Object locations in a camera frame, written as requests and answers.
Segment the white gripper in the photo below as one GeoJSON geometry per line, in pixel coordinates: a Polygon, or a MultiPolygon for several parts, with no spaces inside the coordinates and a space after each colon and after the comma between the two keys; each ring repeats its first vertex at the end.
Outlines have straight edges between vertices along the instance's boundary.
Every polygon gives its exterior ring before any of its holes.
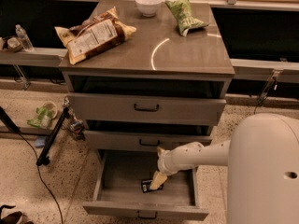
{"type": "Polygon", "coordinates": [[[149,188],[156,190],[167,180],[168,175],[174,175],[178,171],[190,170],[198,166],[203,147],[199,142],[191,142],[172,150],[157,147],[157,165],[160,172],[154,173],[149,188]]]}

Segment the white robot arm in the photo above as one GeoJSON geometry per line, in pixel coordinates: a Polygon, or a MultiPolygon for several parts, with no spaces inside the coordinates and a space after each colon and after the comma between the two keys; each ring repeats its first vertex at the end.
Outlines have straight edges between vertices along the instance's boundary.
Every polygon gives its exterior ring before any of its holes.
{"type": "Polygon", "coordinates": [[[150,189],[200,165],[227,166],[228,224],[299,224],[299,120],[260,113],[242,120],[228,141],[158,149],[150,189]]]}

